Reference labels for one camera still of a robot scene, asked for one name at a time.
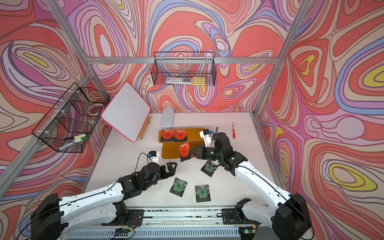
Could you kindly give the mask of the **red tea bag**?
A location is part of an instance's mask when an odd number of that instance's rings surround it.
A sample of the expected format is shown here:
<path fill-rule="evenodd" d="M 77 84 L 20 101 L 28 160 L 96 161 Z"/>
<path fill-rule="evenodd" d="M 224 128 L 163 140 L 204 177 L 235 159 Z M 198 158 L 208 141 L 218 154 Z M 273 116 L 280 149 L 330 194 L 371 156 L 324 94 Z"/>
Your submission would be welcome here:
<path fill-rule="evenodd" d="M 174 131 L 174 142 L 186 142 L 188 140 L 188 132 L 186 130 Z"/>
<path fill-rule="evenodd" d="M 174 130 L 161 130 L 160 131 L 160 142 L 174 142 Z"/>
<path fill-rule="evenodd" d="M 189 153 L 190 145 L 189 143 L 184 143 L 179 146 L 179 155 L 181 162 L 184 162 L 186 160 L 189 160 L 192 158 L 192 155 Z"/>

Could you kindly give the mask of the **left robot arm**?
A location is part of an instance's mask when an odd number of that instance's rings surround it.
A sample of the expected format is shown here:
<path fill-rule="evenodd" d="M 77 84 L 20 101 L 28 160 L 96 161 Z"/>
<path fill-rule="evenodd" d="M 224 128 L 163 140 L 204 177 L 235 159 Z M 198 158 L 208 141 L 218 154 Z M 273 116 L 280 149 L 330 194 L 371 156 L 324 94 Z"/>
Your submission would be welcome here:
<path fill-rule="evenodd" d="M 59 198 L 51 194 L 31 215 L 33 240 L 56 240 L 72 230 L 92 224 L 109 224 L 126 216 L 123 202 L 139 196 L 158 181 L 175 175 L 177 163 L 160 166 L 155 162 L 140 171 L 120 177 L 103 188 L 80 195 Z"/>

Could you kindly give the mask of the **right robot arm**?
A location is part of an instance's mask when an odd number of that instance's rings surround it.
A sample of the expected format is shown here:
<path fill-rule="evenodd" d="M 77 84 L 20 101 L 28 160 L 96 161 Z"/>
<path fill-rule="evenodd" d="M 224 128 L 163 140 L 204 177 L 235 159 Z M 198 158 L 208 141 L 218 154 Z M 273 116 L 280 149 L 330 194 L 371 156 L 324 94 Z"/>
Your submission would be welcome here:
<path fill-rule="evenodd" d="M 190 150 L 197 159 L 216 161 L 254 190 L 266 205 L 244 198 L 235 205 L 232 215 L 238 222 L 249 221 L 271 228 L 280 240 L 302 240 L 313 229 L 307 202 L 299 193 L 291 194 L 262 175 L 248 159 L 234 151 L 225 133 L 208 129 L 200 132 L 204 144 Z"/>

